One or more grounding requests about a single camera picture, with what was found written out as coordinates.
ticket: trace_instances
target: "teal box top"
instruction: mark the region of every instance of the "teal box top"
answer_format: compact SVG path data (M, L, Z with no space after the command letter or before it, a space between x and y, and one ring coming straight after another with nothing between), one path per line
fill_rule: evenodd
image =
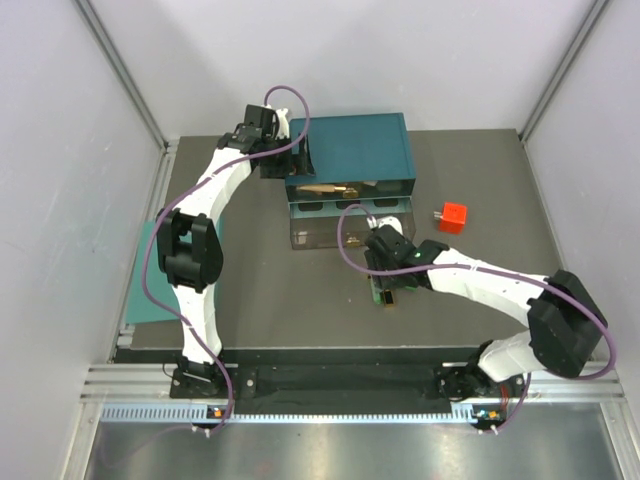
M291 138L303 127L304 119L292 120ZM312 118L308 139L316 175L287 177L287 187L398 180L413 187L416 173L402 113Z

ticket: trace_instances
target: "purple cable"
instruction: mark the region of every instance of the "purple cable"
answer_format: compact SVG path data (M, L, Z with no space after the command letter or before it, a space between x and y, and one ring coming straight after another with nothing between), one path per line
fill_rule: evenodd
M374 218L373 215L371 215L371 212L369 212L369 210L366 209L366 207L364 207L363 205L360 205L358 203L353 204L353 205L349 205L347 208L345 208L344 211L342 212L342 214L340 215L340 219L338 220L338 249L340 250L340 255L342 255L342 258L344 259L344 261L350 267L358 270L359 272L366 273L368 275L375 275L375 276L379 276L379 277L385 277L385 276L393 276L393 275L403 275L403 274L406 274L406 273L426 272L426 271L429 271L429 270L444 270L444 269L448 269L448 268L459 269L459 270L470 270L472 268L471 265L462 265L462 264L457 264L457 263L441 264L441 265L421 265L421 266L418 266L418 267L400 268L400 269L397 269L397 270L384 270L384 271L382 271L382 270L369 270L368 268L361 267L360 265L356 264L353 260L351 260L349 258L349 256L347 255L347 252L344 249L344 246L342 245L342 227L344 225L344 219L346 218L346 216L348 215L348 213L351 210L354 210L356 208L359 208L360 210L364 210L364 212L367 214L367 216L369 216L370 218ZM600 370L598 372L595 372L595 373L592 373L592 374L589 374L589 375L584 375L584 376L581 376L581 377L577 377L575 380L594 380L596 378L600 378L600 377L606 375L611 370L613 370L613 367L615 366L615 363L616 363L616 359L618 357L618 350L616 348L615 341L613 340L613 337L611 336L611 333L609 333L609 330L602 324L602 322L597 317L597 315L595 315L593 312L591 312L582 303L578 302L576 299L570 297L569 295L564 293L562 290L559 290L558 288L556 288L556 287L554 287L552 285L548 285L548 284L546 284L544 282L541 282L539 280L535 280L533 278L525 277L525 276L520 275L518 273L505 272L505 271L502 271L502 270L496 270L496 269L487 268L487 267L478 267L477 271L478 272L482 272L482 273L488 273L490 275L495 275L495 276L498 276L498 277L509 278L511 280L517 280L517 281L520 281L520 282L529 283L529 284L534 285L536 287L540 287L540 288L542 288L542 289L544 289L544 290L556 295L557 297L561 298L562 300L567 302L572 307L576 308L580 313L582 313L585 317L587 317L590 321L592 321L595 324L596 328L602 334L602 336L604 337L605 341L607 342L607 346L609 347L609 361L602 368L602 370ZM501 425L501 428L498 429L498 431L501 431L502 428L504 428L509 423L509 420L511 418L513 418L515 416L515 414L520 410L520 408L522 407L522 404L524 403L524 399L527 396L527 393L529 391L529 384L530 383L531 383L531 374L529 374L528 377L527 377L527 383L525 384L525 388L522 391L522 395L520 397L520 401L518 402L518 404L513 409L513 412L511 413L511 415Z
M290 144L285 145L283 147L280 148L276 148L275 150L269 150L269 151L265 151L265 152L259 152L259 153L253 153L251 155L246 155L242 158L237 158L235 160L232 160L230 162L225 163L224 165L218 167L213 173L212 173L212 177L215 175L218 175L220 172L222 172L223 170L232 167L233 165L236 165L240 162L246 162L247 160L255 160L257 158L263 158L263 157L268 157L270 155L277 155L279 153L283 153L286 152L287 150L292 149L293 147L295 147L296 145L298 145L302 139L307 135L307 132L309 131L309 125L311 123L311 113L309 112L309 105L307 104L307 101L304 99L304 97L294 88L286 86L286 85L276 85L275 87L271 87L265 97L264 97L264 103L265 105L268 103L269 101L269 96L277 91L277 90L287 90L291 93L293 93L296 97L298 97L298 99L300 100L300 102L302 103L302 106L304 107L304 114L305 114L305 122L304 122L304 128L302 129L302 132L300 132L300 135L298 135L296 137L295 140L293 140ZM158 300L156 297L154 297L152 295L152 293L149 291L149 287L147 286L147 271L149 270L149 260L151 258L151 250L153 249L153 244L155 242L156 236L158 235L158 230L160 229L160 225L162 225L162 222L164 221L164 219L167 217L167 215L185 198L187 198L189 195L191 195L192 193L196 192L197 190L199 190L200 188L204 187L207 183L209 183L209 181L211 180L211 177L207 177L204 180L202 180L200 183L194 185L193 187L191 187L189 190L187 190L186 192L184 192L182 195L180 195L178 198L176 198L173 202L171 202L169 205L167 205L162 212L160 213L160 215L158 215L158 218L156 220L155 225L153 226L153 229L151 230L151 236L149 237L149 242L147 242L147 248L144 252L144 262L142 263L142 275L140 278L140 281L142 283L142 290L144 291L144 294L146 295L146 297L155 305L159 306L160 308L162 308L163 310L166 310L167 312L175 315L176 317L178 317L180 319L180 321L185 324L187 327L192 327L192 323L191 321L185 317L184 315L182 315L178 310L175 310L174 308L171 308L169 305L167 305L166 303L161 302L160 300ZM233 399L233 386L231 384L231 377L229 377L229 372L227 372L227 369L225 368L224 364L220 361L220 359L218 358L218 356L213 353L213 351L211 350L211 348L209 348L209 346L204 342L204 340L202 340L202 338L200 337L200 335L198 335L198 333L193 329L193 328L189 328L189 331L191 332L191 335L193 335L193 338L196 340L196 342L198 343L198 345L200 345L205 352L207 352L207 354L213 359L214 363L218 366L218 368L220 369L220 371L222 372L222 376L224 377L224 381L227 384L227 390L228 390L228 398L227 398L227 408L225 408L224 411L224 415L222 416L222 418L220 419L220 423L218 423L212 430L211 433L216 433L218 432L226 423L226 421L229 419L229 417L231 416L231 411L233 410L233 403L234 403L234 399ZM166 428L165 430L162 430L158 433L156 433L155 435L153 435L150 439L146 440L145 442L143 442L141 445L139 445L138 447L134 448L131 452L129 452L127 455L125 455L122 459L118 460L115 463L111 463L109 464L109 462L106 461L106 458L104 456L104 452L101 449L101 456L102 456L102 462L108 467L108 468L115 468L119 465L121 465L122 463L124 463L126 460L128 460L129 458L131 458L133 455L135 455L136 453L138 453L140 450L142 450L144 447L146 447L147 445L149 445L150 443L154 442L157 438L161 437L162 435L164 435L165 433L169 433L169 432L173 432L175 430L181 430L181 429L190 429L190 426L187 425L179 425L179 426L171 426Z

